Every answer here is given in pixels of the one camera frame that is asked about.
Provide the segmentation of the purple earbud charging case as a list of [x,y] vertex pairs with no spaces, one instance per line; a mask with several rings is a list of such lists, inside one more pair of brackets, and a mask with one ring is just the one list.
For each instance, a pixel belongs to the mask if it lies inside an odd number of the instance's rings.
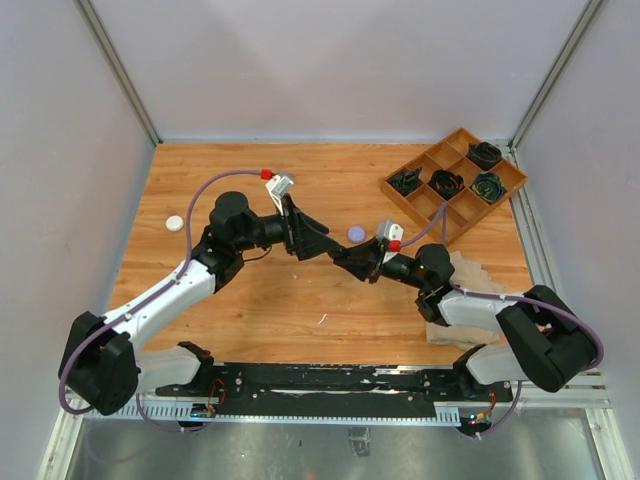
[[365,241],[366,232],[361,226],[352,226],[348,229],[347,238],[352,244],[359,244]]

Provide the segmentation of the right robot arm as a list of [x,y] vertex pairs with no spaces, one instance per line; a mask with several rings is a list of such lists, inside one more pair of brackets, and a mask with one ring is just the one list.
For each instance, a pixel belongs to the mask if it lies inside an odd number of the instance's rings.
[[555,393],[603,359],[602,342],[553,290],[545,285],[520,294],[465,289],[453,282],[454,266],[441,244],[423,245],[409,257],[397,241],[371,239],[331,257],[363,282],[384,277],[416,288],[417,310],[428,323],[504,337],[500,345],[480,343],[455,362],[453,387],[463,399],[477,399],[499,381],[530,381]]

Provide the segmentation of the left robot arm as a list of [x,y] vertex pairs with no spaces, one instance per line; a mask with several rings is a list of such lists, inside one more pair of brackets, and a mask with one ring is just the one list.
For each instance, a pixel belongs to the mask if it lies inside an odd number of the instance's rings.
[[214,383],[207,351],[189,342],[155,352],[144,347],[189,307],[229,284],[245,264],[245,251],[276,244],[300,261],[341,248],[328,228],[304,214],[290,196],[269,216],[254,213],[240,192],[219,196],[200,241],[165,279],[119,308],[102,315],[84,312],[74,320],[59,369],[61,406],[73,410],[68,390],[102,415],[161,387],[207,393]]

